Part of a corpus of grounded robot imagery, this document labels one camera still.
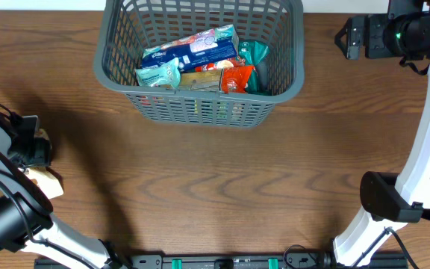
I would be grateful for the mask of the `teal white small sachet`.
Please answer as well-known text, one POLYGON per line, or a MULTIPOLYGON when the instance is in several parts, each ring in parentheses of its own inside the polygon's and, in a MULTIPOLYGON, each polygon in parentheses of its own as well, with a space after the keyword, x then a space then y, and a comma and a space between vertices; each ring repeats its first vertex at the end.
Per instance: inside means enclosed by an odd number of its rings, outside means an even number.
POLYGON ((137 82, 143 87, 168 86, 177 88, 181 82, 181 72, 178 65, 179 59, 173 58, 159 67, 135 69, 137 82))

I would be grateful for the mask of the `beige coffee bag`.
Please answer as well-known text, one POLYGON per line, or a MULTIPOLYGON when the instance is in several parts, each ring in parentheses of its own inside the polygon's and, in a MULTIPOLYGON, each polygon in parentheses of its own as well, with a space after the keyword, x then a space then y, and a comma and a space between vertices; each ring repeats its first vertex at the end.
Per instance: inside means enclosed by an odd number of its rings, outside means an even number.
POLYGON ((29 143, 29 150, 23 164, 24 174, 34 182, 49 198, 60 197, 64 194, 63 184, 56 172, 51 170, 52 143, 47 132, 39 128, 29 143))

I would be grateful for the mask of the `grey plastic basket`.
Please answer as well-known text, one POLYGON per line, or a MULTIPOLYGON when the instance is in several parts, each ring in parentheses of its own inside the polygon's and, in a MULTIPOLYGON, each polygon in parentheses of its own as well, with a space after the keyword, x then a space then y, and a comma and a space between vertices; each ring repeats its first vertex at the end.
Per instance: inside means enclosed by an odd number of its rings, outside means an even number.
POLYGON ((304 44, 300 0, 107 0, 93 70, 150 120, 247 129, 300 92, 304 44), (144 49, 224 25, 233 25, 241 40, 269 46, 266 95, 139 86, 135 70, 144 49))

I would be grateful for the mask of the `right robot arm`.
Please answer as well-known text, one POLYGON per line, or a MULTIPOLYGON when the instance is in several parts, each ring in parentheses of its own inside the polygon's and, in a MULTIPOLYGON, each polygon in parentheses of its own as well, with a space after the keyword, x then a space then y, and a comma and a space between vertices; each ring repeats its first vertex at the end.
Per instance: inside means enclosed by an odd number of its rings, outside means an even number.
POLYGON ((360 185, 361 208, 319 257, 320 268, 367 268, 376 250, 409 223, 430 221, 430 1, 391 1, 385 14, 353 16, 335 36, 345 58, 398 58, 428 79, 417 134, 401 173, 365 173, 360 185))

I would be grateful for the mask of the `orange spaghetti packet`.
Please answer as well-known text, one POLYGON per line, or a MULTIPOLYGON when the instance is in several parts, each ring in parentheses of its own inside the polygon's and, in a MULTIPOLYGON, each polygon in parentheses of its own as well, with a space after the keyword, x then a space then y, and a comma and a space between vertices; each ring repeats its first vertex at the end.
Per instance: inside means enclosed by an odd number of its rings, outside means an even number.
POLYGON ((223 94, 246 93, 249 78, 254 70, 254 66, 243 66, 204 72, 185 72, 181 74, 181 80, 176 89, 223 94))

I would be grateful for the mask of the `green Nescafe 3in1 bag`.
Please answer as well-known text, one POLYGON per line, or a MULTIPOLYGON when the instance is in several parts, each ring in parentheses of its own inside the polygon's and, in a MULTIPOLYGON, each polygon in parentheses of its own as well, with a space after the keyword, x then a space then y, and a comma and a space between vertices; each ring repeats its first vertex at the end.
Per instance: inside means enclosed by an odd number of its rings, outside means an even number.
POLYGON ((238 56, 214 63, 209 63, 196 67, 196 72, 211 71, 215 69, 227 69, 232 67, 253 66, 255 69, 248 77, 246 86, 243 90, 245 93, 257 95, 269 95, 266 82, 263 80, 265 75, 261 75, 262 62, 267 59, 270 50, 269 46, 255 40, 241 41, 238 45, 238 56))

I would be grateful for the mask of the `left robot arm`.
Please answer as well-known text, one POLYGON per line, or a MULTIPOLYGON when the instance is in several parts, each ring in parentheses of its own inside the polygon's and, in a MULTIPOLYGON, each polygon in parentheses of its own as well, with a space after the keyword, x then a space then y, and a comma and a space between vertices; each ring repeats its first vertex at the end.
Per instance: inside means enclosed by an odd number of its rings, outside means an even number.
POLYGON ((131 268, 113 246, 57 218, 26 173, 51 163, 51 141, 38 116, 21 117, 0 104, 0 251, 35 253, 66 268, 131 268))

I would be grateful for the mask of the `Kleenex tissue multipack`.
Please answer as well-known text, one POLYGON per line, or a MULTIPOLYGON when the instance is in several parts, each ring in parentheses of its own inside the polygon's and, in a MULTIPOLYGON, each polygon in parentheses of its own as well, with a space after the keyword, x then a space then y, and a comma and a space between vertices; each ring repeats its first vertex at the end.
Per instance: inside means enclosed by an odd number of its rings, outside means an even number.
POLYGON ((188 71, 238 56, 239 37, 233 25, 202 31, 143 51, 142 69, 159 67, 178 59, 178 69, 188 71))

